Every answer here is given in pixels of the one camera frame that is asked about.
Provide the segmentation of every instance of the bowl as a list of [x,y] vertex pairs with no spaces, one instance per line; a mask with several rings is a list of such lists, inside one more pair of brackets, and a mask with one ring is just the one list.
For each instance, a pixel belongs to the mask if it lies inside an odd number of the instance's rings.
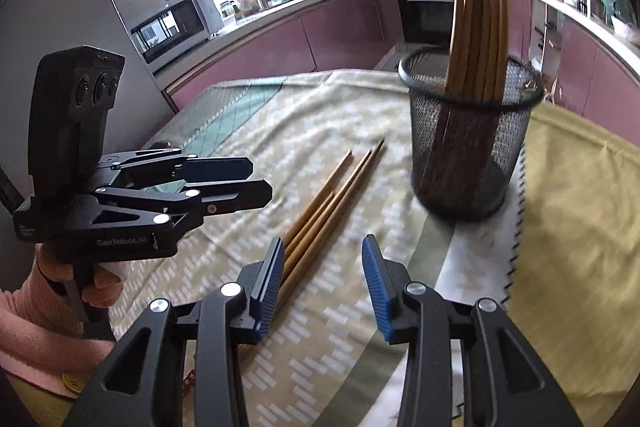
[[613,31],[617,36],[640,48],[640,29],[621,21],[613,15],[611,16],[611,22],[613,22]]

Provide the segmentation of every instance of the bottle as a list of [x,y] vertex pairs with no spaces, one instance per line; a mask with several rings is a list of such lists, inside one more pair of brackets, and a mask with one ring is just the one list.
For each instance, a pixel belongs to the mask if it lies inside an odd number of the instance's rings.
[[587,17],[605,21],[605,9],[602,0],[587,0]]

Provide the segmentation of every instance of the hand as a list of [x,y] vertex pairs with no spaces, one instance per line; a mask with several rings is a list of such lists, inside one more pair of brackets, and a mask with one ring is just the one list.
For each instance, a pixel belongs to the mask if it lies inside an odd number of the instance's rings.
[[[36,245],[36,262],[44,277],[50,281],[63,282],[74,278],[74,267],[56,261],[46,245]],[[94,308],[108,308],[118,300],[122,286],[123,283],[116,274],[95,266],[94,283],[82,290],[82,300]]]

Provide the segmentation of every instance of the person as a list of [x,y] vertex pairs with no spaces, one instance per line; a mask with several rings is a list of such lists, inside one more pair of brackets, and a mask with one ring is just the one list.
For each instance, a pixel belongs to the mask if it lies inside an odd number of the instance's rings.
[[[71,279],[72,266],[56,261],[45,245],[36,245],[33,268],[22,287],[12,293],[0,290],[0,373],[7,375],[0,379],[8,379],[40,427],[62,424],[83,382],[113,347],[109,341],[80,338],[82,323],[74,317],[62,283]],[[82,300],[108,308],[122,286],[119,276],[96,267],[94,283],[84,288]],[[3,396],[0,386],[3,415],[7,394],[12,390],[5,389]]]

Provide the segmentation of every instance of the black mesh basket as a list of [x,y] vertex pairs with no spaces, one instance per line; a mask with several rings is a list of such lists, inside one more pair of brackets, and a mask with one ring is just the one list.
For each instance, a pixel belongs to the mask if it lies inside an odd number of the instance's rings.
[[502,103],[445,94],[449,55],[423,48],[404,57],[409,87],[412,184],[428,210],[453,221],[478,221],[504,201],[531,109],[543,98],[537,75],[510,59]]

